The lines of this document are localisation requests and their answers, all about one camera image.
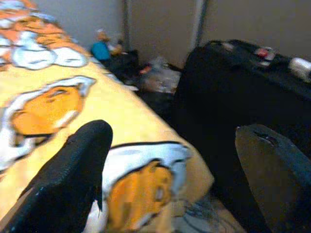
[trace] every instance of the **beige wall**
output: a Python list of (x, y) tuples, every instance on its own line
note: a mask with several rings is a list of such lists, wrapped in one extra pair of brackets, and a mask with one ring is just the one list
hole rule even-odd
[(130, 45), (141, 63), (164, 56), (183, 67), (190, 52), (195, 0), (132, 0)]
[(311, 1), (209, 0), (202, 44), (241, 39), (311, 61)]
[(113, 38), (123, 31), (123, 0), (34, 0), (39, 9), (56, 17), (62, 27), (87, 49), (96, 30), (104, 28)]

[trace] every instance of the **bed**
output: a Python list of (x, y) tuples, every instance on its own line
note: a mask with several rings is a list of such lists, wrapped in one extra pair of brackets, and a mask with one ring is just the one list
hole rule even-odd
[[(98, 119), (113, 129), (104, 194), (138, 168), (162, 165), (174, 174), (161, 208), (139, 216), (148, 224), (132, 219), (121, 229), (171, 232), (172, 218), (213, 182), (197, 150), (73, 43), (53, 17), (28, 0), (0, 1), (0, 219), (67, 138)], [(122, 163), (120, 154), (126, 154)]]

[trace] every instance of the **plastic bag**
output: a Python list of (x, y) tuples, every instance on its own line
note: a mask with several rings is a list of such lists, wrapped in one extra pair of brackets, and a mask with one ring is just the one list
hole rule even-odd
[(167, 60), (161, 56), (149, 62), (151, 70), (142, 75), (142, 89), (163, 93), (175, 93), (180, 72), (169, 69)]

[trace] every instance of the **blue object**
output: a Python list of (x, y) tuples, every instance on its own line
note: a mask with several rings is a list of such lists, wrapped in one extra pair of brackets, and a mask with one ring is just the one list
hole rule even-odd
[(96, 42), (92, 47), (92, 53), (99, 61), (110, 59), (110, 52), (105, 42)]

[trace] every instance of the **wall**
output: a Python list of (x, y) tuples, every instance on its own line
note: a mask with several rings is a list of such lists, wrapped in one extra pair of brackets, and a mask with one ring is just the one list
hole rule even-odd
[(311, 61), (311, 1), (209, 0), (202, 44), (241, 39)]
[(132, 0), (130, 46), (144, 63), (158, 55), (183, 67), (190, 52), (196, 1)]
[(90, 49), (96, 30), (111, 36), (123, 33), (122, 0), (34, 0), (39, 9), (56, 17), (60, 25), (81, 45)]

